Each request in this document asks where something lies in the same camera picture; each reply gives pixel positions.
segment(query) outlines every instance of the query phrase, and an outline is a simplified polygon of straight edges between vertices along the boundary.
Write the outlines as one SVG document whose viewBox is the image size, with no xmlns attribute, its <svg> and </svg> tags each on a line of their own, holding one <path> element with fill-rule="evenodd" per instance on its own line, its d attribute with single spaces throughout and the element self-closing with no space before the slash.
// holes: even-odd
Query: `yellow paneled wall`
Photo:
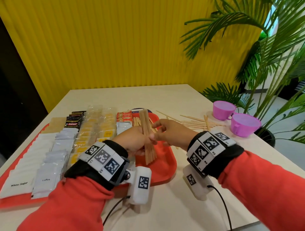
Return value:
<svg viewBox="0 0 305 231">
<path fill-rule="evenodd" d="M 209 17 L 213 0 L 0 0 L 0 16 L 48 111 L 70 89 L 234 83 L 260 30 L 232 26 L 194 61 L 184 22 Z"/>
</svg>

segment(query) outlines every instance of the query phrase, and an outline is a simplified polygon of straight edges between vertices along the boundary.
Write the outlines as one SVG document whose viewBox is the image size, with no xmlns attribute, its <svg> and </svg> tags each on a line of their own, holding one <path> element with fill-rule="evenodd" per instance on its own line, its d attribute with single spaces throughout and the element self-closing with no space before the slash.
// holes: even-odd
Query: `red sleeve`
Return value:
<svg viewBox="0 0 305 231">
<path fill-rule="evenodd" d="M 114 193 L 87 177 L 60 181 L 49 199 L 31 213 L 18 231 L 101 231 L 105 201 Z"/>
<path fill-rule="evenodd" d="M 305 179 L 245 151 L 218 178 L 270 230 L 305 230 Z"/>
</svg>

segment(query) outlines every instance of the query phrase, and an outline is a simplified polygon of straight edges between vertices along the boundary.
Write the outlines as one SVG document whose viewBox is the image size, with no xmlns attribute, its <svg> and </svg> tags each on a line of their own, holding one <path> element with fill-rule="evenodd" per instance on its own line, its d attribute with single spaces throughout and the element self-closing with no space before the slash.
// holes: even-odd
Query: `right hand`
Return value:
<svg viewBox="0 0 305 231">
<path fill-rule="evenodd" d="M 187 151 L 191 140 L 198 133 L 184 125 L 169 119 L 160 119 L 152 125 L 152 128 L 160 127 L 157 133 L 152 133 L 149 138 L 153 144 L 157 141 L 165 141 L 164 146 L 177 146 Z"/>
</svg>

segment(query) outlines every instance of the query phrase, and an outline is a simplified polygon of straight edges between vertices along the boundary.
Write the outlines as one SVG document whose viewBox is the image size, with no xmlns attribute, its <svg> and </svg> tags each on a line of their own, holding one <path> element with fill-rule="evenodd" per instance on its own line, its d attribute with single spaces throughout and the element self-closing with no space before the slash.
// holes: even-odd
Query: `black wrist strap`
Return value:
<svg viewBox="0 0 305 231">
<path fill-rule="evenodd" d="M 203 131 L 198 133 L 190 142 L 188 146 L 188 151 L 191 148 L 191 146 L 195 143 L 196 140 L 198 140 L 201 136 L 203 136 L 207 131 Z M 215 177 L 218 179 L 220 174 L 223 172 L 223 170 L 226 168 L 226 166 L 230 163 L 231 160 L 234 158 L 240 156 L 244 152 L 244 148 L 239 146 L 238 144 L 234 144 L 230 147 L 228 147 L 222 140 L 217 138 L 216 136 L 213 136 L 217 141 L 225 147 L 225 150 L 222 151 L 219 155 L 217 155 L 205 168 L 203 171 L 199 171 L 196 165 L 188 158 L 188 162 L 196 169 L 198 173 L 201 175 L 210 175 L 212 177 Z"/>
<path fill-rule="evenodd" d="M 78 160 L 74 165 L 72 165 L 65 173 L 66 178 L 74 178 L 76 179 L 78 176 L 86 176 L 90 179 L 96 181 L 100 185 L 102 185 L 107 190 L 112 190 L 114 186 L 118 185 L 123 181 L 123 175 L 125 173 L 126 168 L 128 167 L 129 160 L 127 151 L 111 140 L 103 141 L 106 145 L 108 145 L 111 149 L 113 149 L 118 155 L 124 159 L 124 163 L 118 168 L 110 181 L 107 181 L 104 177 L 102 177 L 98 171 L 92 168 L 87 162 Z"/>
</svg>

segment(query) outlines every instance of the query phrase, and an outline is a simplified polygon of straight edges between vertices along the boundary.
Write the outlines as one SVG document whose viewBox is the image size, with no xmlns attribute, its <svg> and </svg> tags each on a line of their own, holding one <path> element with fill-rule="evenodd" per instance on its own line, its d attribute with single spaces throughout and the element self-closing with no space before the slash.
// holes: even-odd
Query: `pink plastic cup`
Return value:
<svg viewBox="0 0 305 231">
<path fill-rule="evenodd" d="M 213 116 L 219 120 L 227 120 L 235 112 L 236 106 L 226 101 L 213 103 Z"/>
<path fill-rule="evenodd" d="M 251 115 L 236 113 L 232 115 L 231 132 L 240 137 L 248 137 L 261 125 L 262 122 Z"/>
</svg>

